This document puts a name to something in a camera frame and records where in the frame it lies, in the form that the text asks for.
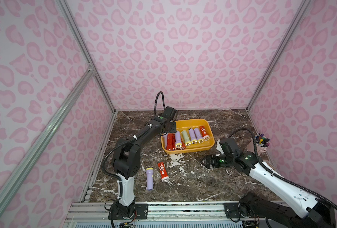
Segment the purple flashlight yellow top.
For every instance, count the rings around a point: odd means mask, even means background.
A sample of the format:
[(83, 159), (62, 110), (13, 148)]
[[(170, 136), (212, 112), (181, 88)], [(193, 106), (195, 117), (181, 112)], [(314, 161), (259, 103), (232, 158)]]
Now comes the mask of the purple flashlight yellow top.
[(164, 147), (166, 148), (167, 147), (167, 141), (168, 141), (168, 135), (164, 135), (163, 136), (163, 139), (164, 139)]

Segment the red flashlight white logo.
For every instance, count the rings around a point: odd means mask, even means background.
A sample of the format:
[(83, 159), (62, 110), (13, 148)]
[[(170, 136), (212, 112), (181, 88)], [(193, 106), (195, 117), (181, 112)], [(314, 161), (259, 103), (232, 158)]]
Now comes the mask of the red flashlight white logo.
[(210, 136), (208, 132), (206, 131), (206, 128), (202, 125), (199, 127), (200, 133), (204, 139), (204, 141), (208, 141), (210, 139)]

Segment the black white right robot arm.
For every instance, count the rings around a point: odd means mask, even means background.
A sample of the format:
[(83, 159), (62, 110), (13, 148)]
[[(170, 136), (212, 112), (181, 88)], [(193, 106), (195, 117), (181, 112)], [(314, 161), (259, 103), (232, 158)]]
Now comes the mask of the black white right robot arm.
[(248, 193), (239, 200), (235, 210), (227, 210), (227, 217), (259, 218), (273, 220), (288, 228), (334, 228), (337, 205), (326, 197), (288, 180), (274, 171), (258, 154), (256, 138), (248, 128), (235, 130), (247, 131), (252, 137), (253, 152), (244, 153), (230, 134), (219, 140), (217, 150), (220, 154), (207, 155), (201, 164), (208, 169), (234, 167), (239, 173), (259, 181), (275, 193), (286, 205), (265, 200), (255, 193)]

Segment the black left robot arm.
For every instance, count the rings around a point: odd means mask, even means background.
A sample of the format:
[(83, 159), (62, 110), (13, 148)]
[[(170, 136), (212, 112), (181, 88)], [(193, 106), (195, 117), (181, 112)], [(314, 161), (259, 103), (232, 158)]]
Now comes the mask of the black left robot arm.
[(109, 209), (111, 221), (115, 216), (127, 219), (136, 214), (134, 178), (140, 169), (141, 151), (155, 137), (176, 132), (176, 113), (176, 109), (165, 105), (164, 93), (160, 91), (155, 98), (153, 117), (138, 133), (120, 138), (103, 158), (101, 171), (118, 183), (118, 197)]

